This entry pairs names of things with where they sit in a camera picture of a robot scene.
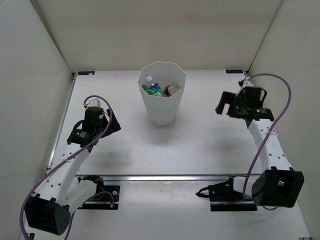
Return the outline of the green plastic bottle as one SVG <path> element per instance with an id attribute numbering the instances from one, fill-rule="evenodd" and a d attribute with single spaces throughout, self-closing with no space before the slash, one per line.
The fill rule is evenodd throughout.
<path id="1" fill-rule="evenodd" d="M 163 94 L 162 90 L 159 90 L 156 87 L 148 87 L 145 84 L 143 84 L 142 89 L 150 96 L 156 96 L 156 97 L 165 97 L 165 95 Z"/>

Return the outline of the clear bottle black label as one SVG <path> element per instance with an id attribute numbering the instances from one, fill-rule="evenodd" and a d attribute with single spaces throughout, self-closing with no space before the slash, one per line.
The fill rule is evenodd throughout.
<path id="1" fill-rule="evenodd" d="M 164 90 L 163 90 L 163 94 L 166 96 L 166 97 L 171 97 L 173 96 L 174 94 L 178 93 L 179 91 L 181 90 L 180 86 L 177 85 L 177 84 L 170 84 L 170 85 L 167 85 Z"/>

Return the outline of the clear bottle blue label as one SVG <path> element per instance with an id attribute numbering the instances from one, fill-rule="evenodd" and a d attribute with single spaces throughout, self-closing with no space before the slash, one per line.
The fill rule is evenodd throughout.
<path id="1" fill-rule="evenodd" d="M 161 90 L 161 87 L 159 84 L 153 79 L 151 75 L 147 76 L 145 78 L 145 84 L 148 88 L 155 88 L 158 89 L 159 91 Z"/>

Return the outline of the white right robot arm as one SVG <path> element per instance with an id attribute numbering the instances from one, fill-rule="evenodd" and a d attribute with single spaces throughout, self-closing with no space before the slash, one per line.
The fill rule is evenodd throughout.
<path id="1" fill-rule="evenodd" d="M 243 119 L 258 148 L 261 161 L 259 178 L 236 176 L 225 186 L 230 200 L 242 194 L 257 206 L 292 208 L 304 183 L 304 175 L 294 170 L 288 161 L 275 131 L 276 120 L 269 108 L 264 108 L 267 91 L 261 87 L 243 87 L 238 93 L 224 91 L 215 111 L 221 115 L 229 105 L 227 115 Z"/>

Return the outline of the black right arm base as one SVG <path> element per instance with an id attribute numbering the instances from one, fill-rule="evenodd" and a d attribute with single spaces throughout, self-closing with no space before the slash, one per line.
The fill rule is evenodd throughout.
<path id="1" fill-rule="evenodd" d="M 250 199 L 244 199 L 242 193 L 233 189 L 233 179 L 208 185 L 195 195 L 209 199 L 211 212 L 255 212 L 257 206 Z"/>

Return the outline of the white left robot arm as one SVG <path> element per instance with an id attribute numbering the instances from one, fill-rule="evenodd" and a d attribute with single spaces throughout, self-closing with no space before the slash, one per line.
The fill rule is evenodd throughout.
<path id="1" fill-rule="evenodd" d="M 73 180 L 98 141 L 121 130 L 113 111 L 87 106 L 67 138 L 65 152 L 58 163 L 36 184 L 23 203 L 22 214 L 29 227 L 61 236 L 71 224 L 75 211 L 85 202 L 100 200 L 106 194 L 103 179 L 87 174 Z"/>

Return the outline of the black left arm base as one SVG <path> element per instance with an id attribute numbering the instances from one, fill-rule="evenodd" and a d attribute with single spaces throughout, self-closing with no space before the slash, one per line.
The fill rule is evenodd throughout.
<path id="1" fill-rule="evenodd" d="M 106 185 L 104 179 L 98 175 L 85 175 L 77 178 L 79 183 L 91 181 L 96 185 L 93 197 L 83 203 L 79 210 L 118 210 L 120 198 L 120 185 Z"/>

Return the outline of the white octagonal plastic bin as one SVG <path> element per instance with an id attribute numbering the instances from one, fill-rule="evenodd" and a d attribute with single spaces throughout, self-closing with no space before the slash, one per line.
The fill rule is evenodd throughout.
<path id="1" fill-rule="evenodd" d="M 148 76 L 152 76 L 162 92 L 166 86 L 171 84 L 179 85 L 180 91 L 170 97 L 148 95 L 142 88 L 142 85 L 146 85 L 145 78 Z M 138 87 L 147 116 L 152 123 L 163 126 L 174 120 L 184 93 L 186 76 L 186 73 L 177 64 L 171 62 L 156 61 L 141 69 Z"/>

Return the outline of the right table corner label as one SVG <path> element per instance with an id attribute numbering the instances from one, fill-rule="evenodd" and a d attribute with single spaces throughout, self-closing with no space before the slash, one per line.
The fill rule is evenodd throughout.
<path id="1" fill-rule="evenodd" d="M 241 69 L 226 69 L 227 74 L 243 74 L 244 72 Z"/>

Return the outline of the table corner label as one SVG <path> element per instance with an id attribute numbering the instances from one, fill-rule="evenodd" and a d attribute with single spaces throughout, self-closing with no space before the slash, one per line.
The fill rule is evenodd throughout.
<path id="1" fill-rule="evenodd" d="M 95 74 L 95 71 L 79 71 L 78 76 L 92 76 Z"/>
<path id="2" fill-rule="evenodd" d="M 243 74 L 244 72 L 241 69 L 226 69 L 227 74 Z"/>

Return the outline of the left table corner label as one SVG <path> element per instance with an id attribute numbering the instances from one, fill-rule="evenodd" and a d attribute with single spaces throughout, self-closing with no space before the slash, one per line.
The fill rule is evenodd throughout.
<path id="1" fill-rule="evenodd" d="M 78 76 L 92 76 L 95 74 L 95 71 L 79 71 Z"/>

